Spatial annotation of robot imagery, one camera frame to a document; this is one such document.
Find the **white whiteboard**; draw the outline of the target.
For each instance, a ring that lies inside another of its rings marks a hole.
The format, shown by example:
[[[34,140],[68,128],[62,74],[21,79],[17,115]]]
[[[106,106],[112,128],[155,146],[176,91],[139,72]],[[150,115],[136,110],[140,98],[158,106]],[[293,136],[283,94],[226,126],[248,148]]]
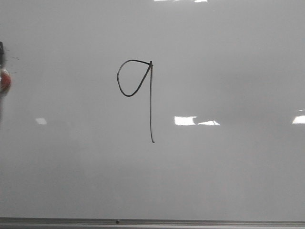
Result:
[[[302,0],[3,0],[0,215],[305,219]]]

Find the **grey aluminium whiteboard frame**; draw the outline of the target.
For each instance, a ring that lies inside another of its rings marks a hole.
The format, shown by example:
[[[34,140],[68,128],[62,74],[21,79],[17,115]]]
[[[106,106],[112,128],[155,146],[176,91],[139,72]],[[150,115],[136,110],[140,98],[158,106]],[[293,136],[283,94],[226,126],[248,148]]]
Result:
[[[2,229],[303,229],[304,221],[0,218]]]

